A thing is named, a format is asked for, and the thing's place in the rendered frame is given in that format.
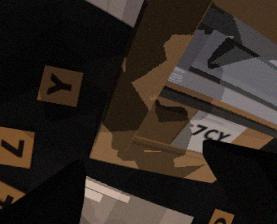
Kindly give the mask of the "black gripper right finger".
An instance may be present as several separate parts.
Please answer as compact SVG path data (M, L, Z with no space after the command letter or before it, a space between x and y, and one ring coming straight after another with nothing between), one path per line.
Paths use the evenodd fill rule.
M277 224L277 153L210 139L202 156L248 224Z

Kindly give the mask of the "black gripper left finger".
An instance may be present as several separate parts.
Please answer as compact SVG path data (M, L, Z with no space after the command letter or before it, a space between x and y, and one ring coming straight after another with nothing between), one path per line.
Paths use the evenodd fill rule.
M79 224L86 172L74 160L49 180L0 210L0 224Z

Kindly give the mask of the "white paper ticket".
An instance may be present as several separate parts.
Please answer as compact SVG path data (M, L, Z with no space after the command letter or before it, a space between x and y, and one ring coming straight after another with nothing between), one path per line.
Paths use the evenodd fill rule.
M242 127L242 125L198 109L170 145L186 149L186 151L191 149L191 151L203 153L203 141L214 139L231 144L231 141L236 139L246 128L248 127Z

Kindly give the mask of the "tan letter tile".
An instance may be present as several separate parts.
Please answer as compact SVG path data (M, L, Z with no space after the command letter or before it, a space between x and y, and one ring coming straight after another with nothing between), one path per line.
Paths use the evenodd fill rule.
M234 217L235 214L223 212L223 210L214 208L212 209L210 220L207 221L207 224L231 224Z
M82 72L50 67L45 64L37 100L77 107L82 79Z
M0 181L0 210L5 209L6 206L13 204L18 198L25 196L25 192L20 189L14 188L6 183Z
M0 127L0 164L10 167L30 167L36 132Z

